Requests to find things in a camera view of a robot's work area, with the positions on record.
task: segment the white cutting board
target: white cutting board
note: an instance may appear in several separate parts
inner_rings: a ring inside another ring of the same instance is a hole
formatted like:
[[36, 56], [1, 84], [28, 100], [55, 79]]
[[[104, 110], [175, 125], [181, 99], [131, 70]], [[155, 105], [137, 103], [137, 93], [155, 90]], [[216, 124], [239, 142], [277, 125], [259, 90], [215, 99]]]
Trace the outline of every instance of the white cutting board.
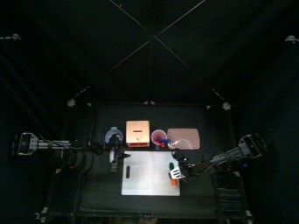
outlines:
[[121, 195], [179, 196], [180, 185], [171, 184], [169, 163], [177, 161], [169, 151], [125, 151]]

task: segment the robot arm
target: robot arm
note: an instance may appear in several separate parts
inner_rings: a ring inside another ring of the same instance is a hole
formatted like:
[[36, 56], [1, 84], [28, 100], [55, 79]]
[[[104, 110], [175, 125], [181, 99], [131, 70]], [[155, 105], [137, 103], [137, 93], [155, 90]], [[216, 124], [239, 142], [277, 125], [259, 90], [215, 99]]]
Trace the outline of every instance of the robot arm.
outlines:
[[183, 179], [185, 177], [197, 176], [215, 165], [231, 163], [241, 158], [259, 158], [265, 152], [267, 145], [257, 134], [243, 136], [236, 148], [221, 152], [219, 155], [213, 156], [209, 161], [199, 162], [197, 164], [191, 164], [183, 153], [176, 151], [172, 157], [177, 160], [179, 166], [171, 170], [171, 178]]

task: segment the orange box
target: orange box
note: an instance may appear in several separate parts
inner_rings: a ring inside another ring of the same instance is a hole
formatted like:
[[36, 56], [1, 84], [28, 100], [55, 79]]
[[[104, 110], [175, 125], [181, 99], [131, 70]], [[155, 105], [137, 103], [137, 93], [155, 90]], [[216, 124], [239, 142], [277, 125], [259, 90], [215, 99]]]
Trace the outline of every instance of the orange box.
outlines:
[[127, 121], [125, 122], [125, 143], [129, 147], [149, 146], [149, 122]]

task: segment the black wall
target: black wall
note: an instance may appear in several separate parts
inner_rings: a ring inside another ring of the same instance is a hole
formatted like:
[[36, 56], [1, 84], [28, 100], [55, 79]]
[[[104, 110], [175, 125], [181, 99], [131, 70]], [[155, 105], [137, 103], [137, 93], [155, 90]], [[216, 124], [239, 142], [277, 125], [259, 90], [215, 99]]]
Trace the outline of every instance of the black wall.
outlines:
[[8, 159], [10, 140], [21, 132], [60, 139], [67, 113], [65, 96], [47, 85], [45, 77], [21, 71], [0, 54], [0, 223], [36, 223], [33, 213], [44, 206], [51, 163], [35, 155]]
[[299, 45], [268, 65], [232, 109], [237, 136], [257, 133], [268, 153], [248, 167], [247, 198], [257, 223], [299, 223]]

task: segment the cable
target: cable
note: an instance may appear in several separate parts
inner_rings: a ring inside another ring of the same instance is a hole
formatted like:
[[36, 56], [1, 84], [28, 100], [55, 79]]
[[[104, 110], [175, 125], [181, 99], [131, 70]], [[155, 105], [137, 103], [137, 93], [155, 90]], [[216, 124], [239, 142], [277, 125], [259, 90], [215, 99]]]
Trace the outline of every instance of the cable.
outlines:
[[216, 165], [216, 164], [219, 164], [220, 162], [224, 162], [224, 161], [225, 161], [225, 159], [221, 159], [220, 161], [213, 162], [213, 163], [209, 165], [209, 167], [204, 170], [204, 172], [205, 172], [213, 165]]

